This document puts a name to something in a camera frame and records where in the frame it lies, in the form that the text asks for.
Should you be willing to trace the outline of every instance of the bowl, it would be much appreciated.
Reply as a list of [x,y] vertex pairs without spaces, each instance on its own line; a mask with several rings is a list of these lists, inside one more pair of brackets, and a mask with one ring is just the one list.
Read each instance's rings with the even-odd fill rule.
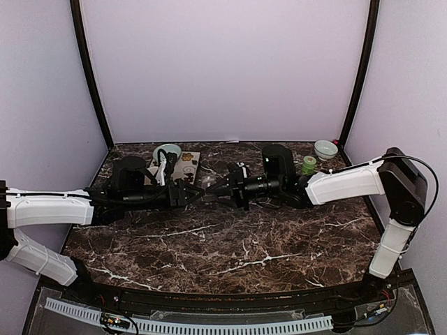
[[314,145],[315,154],[322,160],[334,158],[338,152],[338,148],[335,144],[326,140],[319,140]]
[[[154,156],[154,161],[155,161],[156,163],[158,163],[158,158],[157,158],[157,157],[158,157],[158,154],[159,154],[159,150],[160,150],[160,149],[163,149],[164,151],[166,151],[166,153],[171,152],[171,153],[173,153],[173,154],[176,154],[176,155],[177,155],[177,160],[179,160],[179,159],[180,159],[180,156],[182,155],[182,148],[180,148],[178,145],[176,145],[176,144],[171,144],[171,143],[162,144],[161,146],[157,147],[157,148],[154,150],[154,154],[153,154],[153,156]],[[165,161],[165,160],[166,160],[166,158],[164,157],[163,154],[161,155],[160,159],[161,159],[162,161]]]

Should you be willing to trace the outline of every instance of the green container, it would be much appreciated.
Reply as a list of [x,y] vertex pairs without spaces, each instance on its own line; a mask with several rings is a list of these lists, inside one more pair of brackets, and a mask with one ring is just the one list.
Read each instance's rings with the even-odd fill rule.
[[305,156],[302,160],[301,174],[307,176],[315,172],[316,158]]

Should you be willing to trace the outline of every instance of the white panel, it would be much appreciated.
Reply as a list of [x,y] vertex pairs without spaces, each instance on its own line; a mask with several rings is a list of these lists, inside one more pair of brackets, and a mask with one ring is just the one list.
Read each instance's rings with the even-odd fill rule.
[[[0,179],[28,190],[88,185],[107,149],[91,104],[69,1],[0,1]],[[68,226],[24,228],[59,251]],[[0,262],[0,334],[22,327],[38,277]]]
[[82,3],[115,142],[339,136],[368,0]]
[[[437,333],[447,333],[447,2],[382,1],[365,87],[347,152],[354,163],[388,147],[427,161],[441,180],[439,202],[402,264],[413,267]],[[429,179],[429,199],[434,181]],[[374,199],[384,222],[385,197]]]

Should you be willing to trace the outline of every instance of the table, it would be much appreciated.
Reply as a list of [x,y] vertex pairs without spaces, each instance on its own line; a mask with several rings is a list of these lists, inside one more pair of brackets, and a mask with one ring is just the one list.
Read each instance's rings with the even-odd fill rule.
[[[222,177],[227,163],[245,162],[261,174],[267,142],[179,143],[200,151],[201,177]],[[297,170],[314,155],[313,143],[280,143]],[[128,155],[150,162],[158,144],[118,144],[94,182],[111,174],[112,161]],[[317,170],[341,168],[337,155]],[[380,234],[362,198],[312,209],[250,211],[201,200],[185,209],[139,211],[103,227],[73,228],[64,254],[85,261],[97,283],[165,292],[220,294],[284,292],[361,280]]]

